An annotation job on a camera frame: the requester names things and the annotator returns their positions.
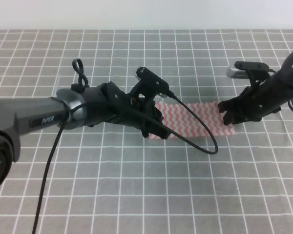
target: gray grid surface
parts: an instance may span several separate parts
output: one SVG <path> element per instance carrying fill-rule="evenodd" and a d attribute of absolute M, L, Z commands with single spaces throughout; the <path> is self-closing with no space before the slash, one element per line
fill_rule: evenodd
<path fill-rule="evenodd" d="M 278 70 L 290 51 L 293 30 L 0 30 L 0 98 L 69 87 L 79 57 L 92 86 L 110 80 L 130 91 L 144 65 L 185 103 L 226 100 L 249 85 L 225 77 L 228 64 L 262 61 Z M 293 113 L 285 105 L 235 129 L 217 137 L 215 156 L 123 126 L 65 131 L 37 233 L 293 233 Z M 0 187 L 0 234 L 31 233 L 57 131 L 21 138 L 20 161 Z M 213 148 L 210 139 L 194 140 Z"/>

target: white wall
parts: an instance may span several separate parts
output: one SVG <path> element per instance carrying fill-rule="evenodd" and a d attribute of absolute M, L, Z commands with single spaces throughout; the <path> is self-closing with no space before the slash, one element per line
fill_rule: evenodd
<path fill-rule="evenodd" d="M 293 28 L 293 0 L 0 0 L 0 28 Z"/>

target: pink and white striped cloth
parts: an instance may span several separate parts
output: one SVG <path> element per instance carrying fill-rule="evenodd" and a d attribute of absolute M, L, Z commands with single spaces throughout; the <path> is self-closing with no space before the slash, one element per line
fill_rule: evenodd
<path fill-rule="evenodd" d="M 224 114 L 219 113 L 218 102 L 190 103 L 186 104 L 210 129 L 214 136 L 233 135 L 235 133 L 232 124 L 225 125 Z M 163 124 L 183 137 L 209 136 L 208 132 L 200 122 L 191 115 L 180 104 L 167 104 L 162 101 L 156 103 L 156 107 L 162 112 Z M 160 139 L 158 136 L 150 134 L 149 139 Z"/>

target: cloth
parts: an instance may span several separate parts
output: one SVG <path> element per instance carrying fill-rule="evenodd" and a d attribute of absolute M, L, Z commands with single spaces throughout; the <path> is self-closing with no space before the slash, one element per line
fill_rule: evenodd
<path fill-rule="evenodd" d="M 210 129 L 214 136 L 233 135 L 235 133 L 232 124 L 225 125 L 224 114 L 219 113 L 218 102 L 189 103 L 186 104 Z M 156 103 L 156 107 L 163 114 L 163 124 L 183 137 L 209 136 L 200 122 L 191 115 L 181 104 L 167 104 L 162 101 Z M 150 134 L 149 139 L 160 139 Z"/>

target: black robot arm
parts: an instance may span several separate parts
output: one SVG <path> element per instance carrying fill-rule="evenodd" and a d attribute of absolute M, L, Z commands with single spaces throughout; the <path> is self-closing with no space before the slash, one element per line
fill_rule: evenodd
<path fill-rule="evenodd" d="M 82 63 L 76 59 L 77 72 L 84 76 Z M 102 122 L 132 126 L 142 131 L 144 137 L 149 133 L 167 139 L 170 132 L 159 128 L 152 122 L 133 116 L 131 109 L 142 113 L 157 124 L 162 124 L 162 113 L 155 107 L 154 97 L 169 90 L 168 84 L 147 68 L 138 73 L 140 81 L 129 94 L 121 91 L 113 82 L 89 87 L 87 83 L 73 84 L 71 89 L 60 89 L 56 97 L 0 99 L 0 184 L 7 176 L 12 161 L 20 156 L 20 136 L 49 127 L 61 125 L 65 116 L 69 119 L 64 129 L 93 127 Z"/>
<path fill-rule="evenodd" d="M 281 110 L 281 105 L 293 99 L 293 52 L 285 59 L 281 69 L 270 76 L 269 66 L 259 62 L 236 62 L 229 67 L 230 78 L 250 79 L 237 97 L 218 104 L 226 112 L 225 124 L 260 121 L 262 117 Z"/>

